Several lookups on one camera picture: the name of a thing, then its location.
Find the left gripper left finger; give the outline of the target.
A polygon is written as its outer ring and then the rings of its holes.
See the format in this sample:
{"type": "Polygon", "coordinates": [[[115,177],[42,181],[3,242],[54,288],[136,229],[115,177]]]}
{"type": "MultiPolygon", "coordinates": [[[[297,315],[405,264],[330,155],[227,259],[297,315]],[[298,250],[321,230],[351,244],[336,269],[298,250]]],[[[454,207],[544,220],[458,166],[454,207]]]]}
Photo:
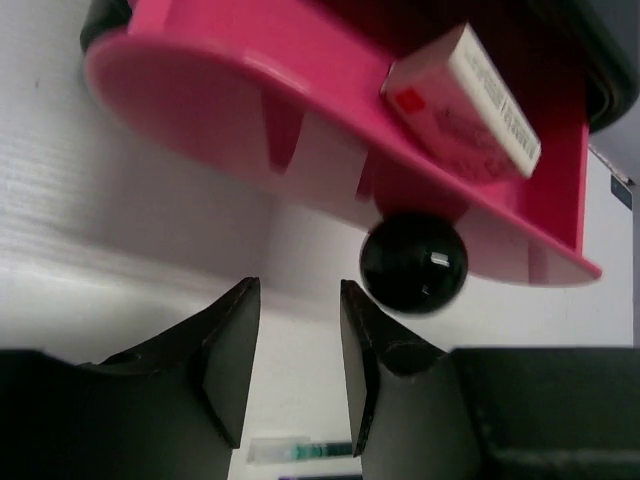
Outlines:
{"type": "Polygon", "coordinates": [[[256,277],[99,364],[1,354],[5,479],[224,479],[240,446],[261,312],[256,277]]]}

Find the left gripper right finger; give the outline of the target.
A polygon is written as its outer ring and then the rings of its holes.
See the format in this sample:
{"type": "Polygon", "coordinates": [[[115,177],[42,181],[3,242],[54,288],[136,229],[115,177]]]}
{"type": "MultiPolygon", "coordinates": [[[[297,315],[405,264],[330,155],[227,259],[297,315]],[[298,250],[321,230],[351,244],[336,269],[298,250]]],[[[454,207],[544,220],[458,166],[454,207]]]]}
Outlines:
{"type": "Polygon", "coordinates": [[[352,280],[340,326],[353,453],[367,479],[635,479],[635,348],[443,351],[352,280]]]}

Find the pink top drawer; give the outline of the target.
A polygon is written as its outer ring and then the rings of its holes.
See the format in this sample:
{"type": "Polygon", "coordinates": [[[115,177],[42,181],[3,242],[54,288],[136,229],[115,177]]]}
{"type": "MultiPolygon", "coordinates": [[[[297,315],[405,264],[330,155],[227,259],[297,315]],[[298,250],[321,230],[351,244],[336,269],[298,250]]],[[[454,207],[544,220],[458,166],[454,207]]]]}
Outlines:
{"type": "Polygon", "coordinates": [[[580,57],[509,1],[93,1],[99,104],[157,145],[367,232],[385,307],[426,314],[470,275],[588,284],[589,120],[580,57]],[[470,24],[541,142],[529,178],[442,168],[381,96],[392,64],[470,24]]]}

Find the white eraser box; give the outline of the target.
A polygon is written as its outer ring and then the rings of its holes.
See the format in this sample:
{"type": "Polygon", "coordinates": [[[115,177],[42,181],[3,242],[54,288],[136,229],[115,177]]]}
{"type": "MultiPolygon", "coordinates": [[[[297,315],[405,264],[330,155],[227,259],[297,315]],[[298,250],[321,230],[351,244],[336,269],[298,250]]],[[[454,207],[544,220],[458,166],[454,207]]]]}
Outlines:
{"type": "Polygon", "coordinates": [[[381,96],[460,178],[529,178],[537,167],[541,142],[468,23],[394,62],[381,96]]]}

